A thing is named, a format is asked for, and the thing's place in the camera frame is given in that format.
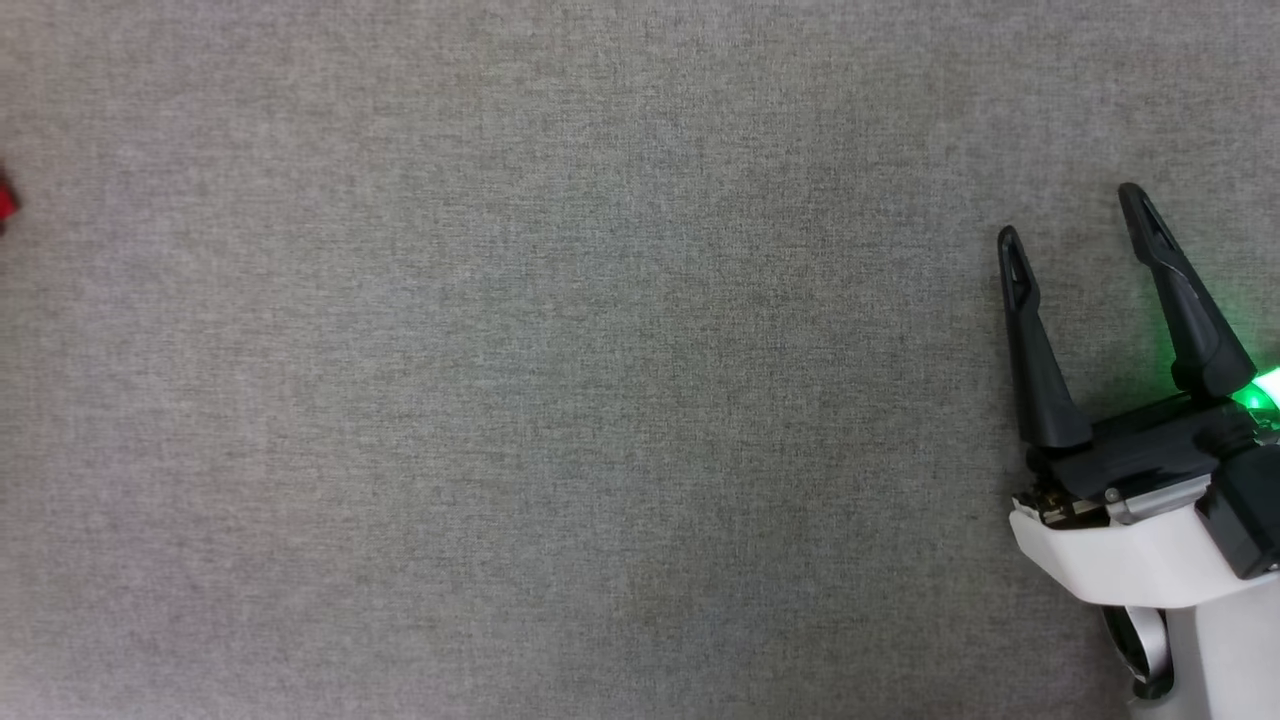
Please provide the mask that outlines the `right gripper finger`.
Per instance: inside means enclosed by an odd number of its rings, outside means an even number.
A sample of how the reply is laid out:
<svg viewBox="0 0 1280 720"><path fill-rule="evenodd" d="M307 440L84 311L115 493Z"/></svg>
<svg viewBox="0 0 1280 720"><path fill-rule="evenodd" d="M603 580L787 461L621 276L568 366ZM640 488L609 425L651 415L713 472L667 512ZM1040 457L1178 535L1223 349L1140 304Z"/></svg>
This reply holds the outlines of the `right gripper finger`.
<svg viewBox="0 0 1280 720"><path fill-rule="evenodd" d="M1041 290L1014 225L1000 231L997 254L1019 436L1036 448L1088 445L1091 420L1070 396L1039 315Z"/></svg>
<svg viewBox="0 0 1280 720"><path fill-rule="evenodd" d="M1117 187L1137 259L1149 269L1174 350L1175 386L1202 400L1244 389L1257 366L1176 242L1149 195L1137 183Z"/></svg>

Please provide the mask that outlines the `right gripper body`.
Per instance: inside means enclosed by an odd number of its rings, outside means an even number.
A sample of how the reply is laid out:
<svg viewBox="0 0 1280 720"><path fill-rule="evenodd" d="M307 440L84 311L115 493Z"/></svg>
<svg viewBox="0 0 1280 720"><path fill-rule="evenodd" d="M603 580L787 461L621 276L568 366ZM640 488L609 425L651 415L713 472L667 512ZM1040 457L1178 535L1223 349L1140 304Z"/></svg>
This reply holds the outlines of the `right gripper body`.
<svg viewBox="0 0 1280 720"><path fill-rule="evenodd" d="M1216 404L1176 395L1092 428L1092 441L1075 448L1028 445L1036 480L1010 516L1023 553L1071 594L1185 609L1274 573L1235 577L1196 501L1219 464L1213 446L1252 438L1280 447L1280 366Z"/></svg>

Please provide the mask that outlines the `grey fabric sofa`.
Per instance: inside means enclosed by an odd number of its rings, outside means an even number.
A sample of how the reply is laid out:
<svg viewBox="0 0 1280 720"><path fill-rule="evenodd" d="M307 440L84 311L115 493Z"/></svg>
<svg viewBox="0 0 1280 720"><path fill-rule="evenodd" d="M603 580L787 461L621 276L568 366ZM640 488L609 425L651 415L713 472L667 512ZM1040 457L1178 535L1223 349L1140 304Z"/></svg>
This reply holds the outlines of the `grey fabric sofa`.
<svg viewBox="0 0 1280 720"><path fill-rule="evenodd" d="M996 237L1280 364L1280 0L0 0L0 720L1128 720Z"/></svg>

